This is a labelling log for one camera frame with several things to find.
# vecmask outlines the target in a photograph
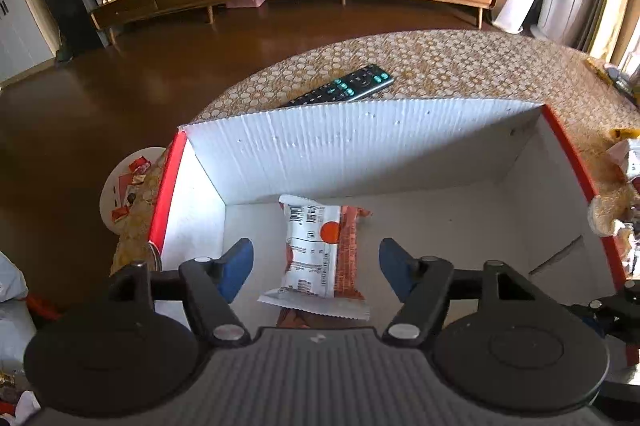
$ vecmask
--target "orange circle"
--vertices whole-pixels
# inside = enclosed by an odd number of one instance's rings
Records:
[[[320,228],[320,238],[328,244],[337,244],[340,237],[340,224],[327,222]]]

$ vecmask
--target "metal screw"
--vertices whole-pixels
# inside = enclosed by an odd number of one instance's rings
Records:
[[[213,329],[213,335],[220,341],[237,341],[244,336],[244,329],[238,325],[227,323]]]
[[[420,329],[409,323],[396,323],[389,328],[389,335],[397,340],[414,340],[420,335]]]

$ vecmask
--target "round black motor cover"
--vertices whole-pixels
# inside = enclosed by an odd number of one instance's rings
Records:
[[[447,382],[485,406],[544,415],[585,404],[604,379],[609,352],[564,309],[514,300],[450,324],[433,361]]]
[[[72,415],[121,416],[158,404],[196,367],[183,325],[135,302],[99,302],[39,331],[24,368],[45,406]]]

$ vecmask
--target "white cabinet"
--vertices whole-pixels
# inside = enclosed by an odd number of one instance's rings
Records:
[[[26,0],[0,0],[0,82],[52,57]]]

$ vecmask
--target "round table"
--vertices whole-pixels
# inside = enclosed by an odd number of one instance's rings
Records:
[[[551,42],[499,32],[432,30],[379,34],[292,56],[229,88],[194,119],[238,116],[281,106],[331,79],[376,63],[396,82],[373,98],[505,98],[549,104],[580,152],[606,217],[633,199],[602,155],[608,131],[640,127],[640,112],[585,65],[586,55]],[[156,260],[146,244],[165,155],[146,176],[120,235],[112,272],[133,260]]]

